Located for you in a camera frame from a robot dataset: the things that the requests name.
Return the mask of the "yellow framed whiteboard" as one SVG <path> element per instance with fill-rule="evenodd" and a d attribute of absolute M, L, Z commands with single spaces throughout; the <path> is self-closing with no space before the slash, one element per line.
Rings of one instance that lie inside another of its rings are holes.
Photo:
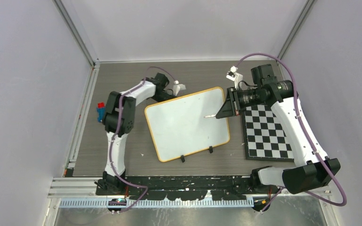
<path fill-rule="evenodd" d="M 144 113 L 159 161 L 172 161 L 228 143 L 228 120 L 204 118 L 216 114 L 224 100 L 223 89 L 213 87 L 147 106 Z"/>

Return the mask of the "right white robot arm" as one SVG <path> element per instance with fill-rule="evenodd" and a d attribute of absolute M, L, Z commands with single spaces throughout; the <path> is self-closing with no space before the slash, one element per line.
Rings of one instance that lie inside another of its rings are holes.
<path fill-rule="evenodd" d="M 263 193 L 269 186 L 279 186 L 298 194 L 327 186 L 340 170 L 340 162 L 337 158 L 329 158 L 315 138 L 300 108 L 293 82 L 278 81 L 272 66 L 267 64 L 252 68 L 254 86 L 241 89 L 238 85 L 242 75 L 237 70 L 232 66 L 226 74 L 235 86 L 227 89 L 226 99 L 215 117 L 239 116 L 252 106 L 270 107 L 286 135 L 295 164 L 292 168 L 267 166 L 252 170 L 251 189 Z"/>

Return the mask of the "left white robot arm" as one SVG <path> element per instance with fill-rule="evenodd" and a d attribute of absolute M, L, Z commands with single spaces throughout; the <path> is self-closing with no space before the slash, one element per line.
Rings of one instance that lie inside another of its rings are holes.
<path fill-rule="evenodd" d="M 100 190 L 97 194 L 120 195 L 131 185 L 125 181 L 124 157 L 126 140 L 135 123 L 136 107 L 150 98 L 156 102 L 176 98 L 165 90 L 169 83 L 166 75 L 157 73 L 126 91 L 109 94 L 102 118 L 108 143 L 107 163 L 102 178 L 95 183 Z"/>

